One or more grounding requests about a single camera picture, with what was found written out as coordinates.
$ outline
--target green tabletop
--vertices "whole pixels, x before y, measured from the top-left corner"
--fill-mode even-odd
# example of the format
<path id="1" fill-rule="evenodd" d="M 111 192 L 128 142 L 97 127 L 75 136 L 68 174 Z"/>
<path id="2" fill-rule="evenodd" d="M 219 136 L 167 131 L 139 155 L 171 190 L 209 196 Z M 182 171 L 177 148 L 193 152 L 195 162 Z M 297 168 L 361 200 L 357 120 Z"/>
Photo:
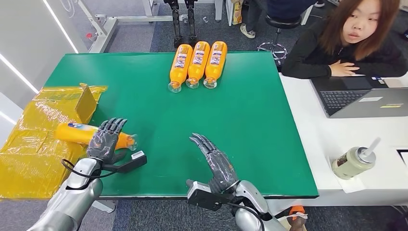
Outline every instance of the green tabletop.
<path id="1" fill-rule="evenodd" d="M 148 163 L 102 179 L 102 196 L 185 197 L 187 179 L 208 182 L 192 132 L 224 151 L 242 180 L 264 196 L 318 195 L 269 52 L 230 52 L 215 89 L 167 89 L 174 53 L 67 54 L 45 86 L 107 85 L 90 124 L 127 118 Z"/>

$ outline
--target laptop keyboard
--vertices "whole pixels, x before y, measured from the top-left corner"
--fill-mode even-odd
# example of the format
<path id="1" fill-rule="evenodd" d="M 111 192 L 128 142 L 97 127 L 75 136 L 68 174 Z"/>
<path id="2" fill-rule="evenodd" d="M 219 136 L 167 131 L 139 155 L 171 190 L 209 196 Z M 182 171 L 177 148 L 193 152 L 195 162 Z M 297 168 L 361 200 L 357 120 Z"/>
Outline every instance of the laptop keyboard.
<path id="1" fill-rule="evenodd" d="M 338 111 L 367 94 L 369 91 L 370 90 L 321 91 L 320 95 L 326 109 L 336 109 Z"/>

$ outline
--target yellow package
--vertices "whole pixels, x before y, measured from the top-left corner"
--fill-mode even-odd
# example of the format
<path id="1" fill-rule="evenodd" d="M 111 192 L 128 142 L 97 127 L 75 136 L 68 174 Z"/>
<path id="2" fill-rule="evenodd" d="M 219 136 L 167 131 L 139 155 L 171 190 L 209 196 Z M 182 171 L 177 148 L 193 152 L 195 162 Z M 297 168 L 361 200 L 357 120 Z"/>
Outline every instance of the yellow package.
<path id="1" fill-rule="evenodd" d="M 67 175 L 61 159 L 85 154 L 54 137 L 59 123 L 88 123 L 106 86 L 43 88 L 28 103 L 0 149 L 0 198 L 51 198 Z"/>
<path id="2" fill-rule="evenodd" d="M 234 3 L 234 10 L 233 12 L 233 16 L 232 16 L 232 24 L 233 25 L 237 25 L 242 23 L 242 3 L 243 0 L 239 0 L 238 2 Z"/>

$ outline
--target chair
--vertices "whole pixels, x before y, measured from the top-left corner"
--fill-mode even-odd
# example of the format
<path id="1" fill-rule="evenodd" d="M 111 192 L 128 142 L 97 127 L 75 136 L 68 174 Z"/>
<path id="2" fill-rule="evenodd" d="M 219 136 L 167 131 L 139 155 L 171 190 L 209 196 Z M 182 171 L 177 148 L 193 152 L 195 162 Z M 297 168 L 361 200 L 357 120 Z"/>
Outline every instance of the chair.
<path id="1" fill-rule="evenodd" d="M 302 22 L 302 17 L 299 16 L 295 18 L 283 19 L 269 17 L 267 15 L 265 20 L 269 25 L 276 27 L 278 30 L 276 31 L 275 39 L 272 42 L 264 42 L 259 45 L 258 51 L 270 51 L 273 59 L 278 63 L 278 65 L 281 65 L 281 61 L 286 59 L 288 51 L 283 45 L 278 44 L 279 34 L 281 34 L 282 29 L 293 29 L 298 27 Z"/>

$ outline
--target orange juice bottle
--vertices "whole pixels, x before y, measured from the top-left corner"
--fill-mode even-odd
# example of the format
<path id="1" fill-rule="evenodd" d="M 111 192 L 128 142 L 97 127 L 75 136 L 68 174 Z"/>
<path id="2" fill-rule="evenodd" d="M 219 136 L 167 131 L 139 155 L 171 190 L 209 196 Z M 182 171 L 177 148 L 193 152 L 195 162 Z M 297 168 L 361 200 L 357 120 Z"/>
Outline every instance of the orange juice bottle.
<path id="1" fill-rule="evenodd" d="M 207 67 L 205 68 L 204 86 L 207 88 L 215 88 L 217 86 L 217 79 L 220 78 L 222 69 L 225 64 L 225 57 L 227 56 L 227 45 L 225 42 L 217 41 L 213 44 L 211 56 L 208 59 Z"/>
<path id="2" fill-rule="evenodd" d="M 195 89 L 200 83 L 199 80 L 203 77 L 205 71 L 205 65 L 207 64 L 208 55 L 210 54 L 210 44 L 208 42 L 197 42 L 192 52 L 189 66 L 189 78 L 186 81 L 186 85 L 189 88 Z"/>
<path id="3" fill-rule="evenodd" d="M 173 65 L 170 70 L 170 83 L 168 89 L 171 92 L 177 93 L 181 91 L 181 84 L 186 81 L 187 71 L 192 56 L 192 47 L 188 44 L 181 44 L 177 48 L 176 56 L 174 57 Z"/>
<path id="4" fill-rule="evenodd" d="M 59 124 L 55 130 L 55 137 L 59 140 L 82 143 L 88 145 L 92 139 L 93 134 L 98 130 L 98 127 L 94 127 L 86 124 Z M 116 144 L 115 150 L 120 148 L 128 148 L 132 151 L 137 148 L 137 135 L 127 135 L 124 132 L 119 133 L 119 140 Z"/>

